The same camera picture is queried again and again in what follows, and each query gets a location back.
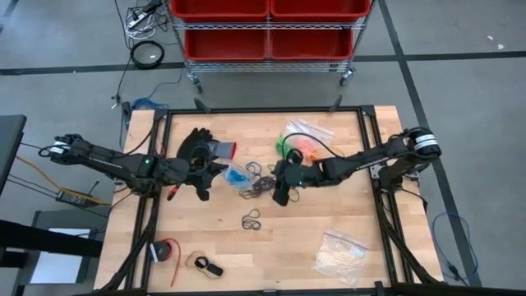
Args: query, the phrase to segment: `red storage bin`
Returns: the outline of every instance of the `red storage bin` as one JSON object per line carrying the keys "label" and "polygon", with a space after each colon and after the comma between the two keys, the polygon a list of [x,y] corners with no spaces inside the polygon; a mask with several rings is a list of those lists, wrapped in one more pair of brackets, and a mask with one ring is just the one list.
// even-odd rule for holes
{"label": "red storage bin", "polygon": [[188,22],[265,21],[269,0],[172,0],[172,13]]}
{"label": "red storage bin", "polygon": [[371,9],[370,0],[271,0],[276,21],[356,21]]}
{"label": "red storage bin", "polygon": [[265,30],[187,30],[185,54],[194,61],[254,61],[266,57]]}
{"label": "red storage bin", "polygon": [[344,60],[353,51],[351,30],[272,30],[270,56],[276,60]]}

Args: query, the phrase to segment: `wooden table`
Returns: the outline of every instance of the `wooden table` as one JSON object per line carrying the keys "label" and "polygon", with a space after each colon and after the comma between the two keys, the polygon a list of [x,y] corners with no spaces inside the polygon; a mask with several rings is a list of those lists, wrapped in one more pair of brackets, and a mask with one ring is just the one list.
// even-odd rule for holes
{"label": "wooden table", "polygon": [[[402,130],[396,108],[376,107],[382,140]],[[133,113],[125,150],[140,143],[151,128],[153,111]],[[303,118],[335,132],[332,146],[346,155],[363,150],[356,113],[238,113],[177,115],[172,119],[168,157],[175,157],[179,143],[194,127],[209,128],[219,141],[236,141],[235,161],[275,164],[279,154],[275,143],[287,121]],[[137,152],[146,153],[147,145]],[[321,237],[333,229],[366,243],[369,252],[355,288],[370,288],[381,280],[389,285],[380,230],[367,170],[362,170],[337,187],[300,189],[301,200],[281,207],[269,194],[244,200],[221,176],[214,179],[210,201],[199,200],[194,187],[183,186],[172,201],[165,188],[159,209],[155,239],[175,238],[182,247],[182,266],[170,287],[174,260],[151,266],[149,292],[234,291],[263,289],[342,289],[346,284],[312,269]],[[415,183],[404,188],[418,193]],[[115,195],[113,203],[127,192]],[[95,288],[103,286],[122,264],[130,250],[139,198],[129,197],[116,206],[108,220]],[[441,280],[441,268],[431,239],[427,217],[419,198],[397,192],[399,215],[409,249],[432,276]],[[245,230],[241,217],[251,209],[261,212],[260,231]],[[402,269],[393,245],[399,279]],[[203,251],[225,269],[220,280],[209,280],[194,268],[184,266],[187,256]],[[144,253],[137,260],[139,283]]]}

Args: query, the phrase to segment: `green object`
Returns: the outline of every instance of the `green object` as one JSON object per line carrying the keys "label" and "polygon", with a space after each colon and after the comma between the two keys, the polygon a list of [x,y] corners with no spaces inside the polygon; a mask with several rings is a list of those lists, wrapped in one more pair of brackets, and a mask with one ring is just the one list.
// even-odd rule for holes
{"label": "green object", "polygon": [[281,152],[283,151],[283,155],[281,155],[283,158],[285,158],[285,156],[288,154],[288,152],[294,148],[294,146],[290,145],[290,144],[287,144],[287,143],[284,143],[283,142],[283,137],[280,136],[279,137],[279,140],[278,142],[276,143],[276,150],[278,151],[278,153],[281,154]]}

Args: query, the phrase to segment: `concrete floor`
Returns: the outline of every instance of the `concrete floor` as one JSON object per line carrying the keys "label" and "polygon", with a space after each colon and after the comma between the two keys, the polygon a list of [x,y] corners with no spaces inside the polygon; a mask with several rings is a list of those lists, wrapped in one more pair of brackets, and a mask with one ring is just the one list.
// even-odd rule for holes
{"label": "concrete floor", "polygon": [[[493,53],[526,50],[523,28],[526,2],[520,0],[386,0],[406,54]],[[124,7],[133,0],[118,0]],[[14,7],[12,13],[7,8]],[[376,8],[358,55],[395,52],[381,10]],[[122,65],[127,50],[114,6],[107,0],[0,0],[0,72],[6,69]],[[156,36],[172,43],[170,34]],[[167,46],[165,62],[180,62],[177,46]],[[419,124],[398,62],[356,62],[358,73],[346,88],[338,74],[206,74],[205,93],[197,95],[186,77],[179,86],[161,86],[154,99],[172,108],[193,108],[200,97],[210,107],[329,105],[338,95],[343,104],[396,105],[405,127]],[[526,177],[520,163],[526,150],[522,83],[526,58],[491,58],[409,62],[419,99],[444,155],[442,163],[459,213],[469,222],[482,285],[526,289],[526,201],[519,186]],[[161,81],[175,81],[181,70],[132,71],[122,83],[122,98],[148,95]],[[89,141],[118,148],[120,111],[111,110],[122,72],[73,71],[0,77],[0,114],[28,117],[24,141],[37,146],[53,137],[80,133]],[[34,161],[64,186],[89,190],[109,201],[112,183],[82,167],[62,167],[21,147],[19,155]],[[12,173],[39,180],[15,164]],[[429,201],[431,221],[444,202],[432,169],[422,176],[421,192]],[[69,208],[8,183],[0,197],[0,218],[30,224],[37,210]],[[461,267],[450,226],[437,227],[437,239],[448,258]],[[0,269],[0,295],[9,295],[16,272]],[[88,292],[93,279],[73,286],[32,286],[25,295],[69,295]]]}

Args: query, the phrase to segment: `black desk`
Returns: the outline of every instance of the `black desk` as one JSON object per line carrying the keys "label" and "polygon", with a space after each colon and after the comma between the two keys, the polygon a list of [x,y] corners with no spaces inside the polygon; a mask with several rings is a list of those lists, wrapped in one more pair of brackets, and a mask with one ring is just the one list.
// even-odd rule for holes
{"label": "black desk", "polygon": [[25,121],[24,115],[0,116],[0,141],[2,141],[0,145],[0,194],[22,140]]}
{"label": "black desk", "polygon": [[[0,116],[0,194],[21,143],[26,117]],[[23,267],[25,257],[7,247],[98,257],[102,243],[0,220],[0,267]]]}

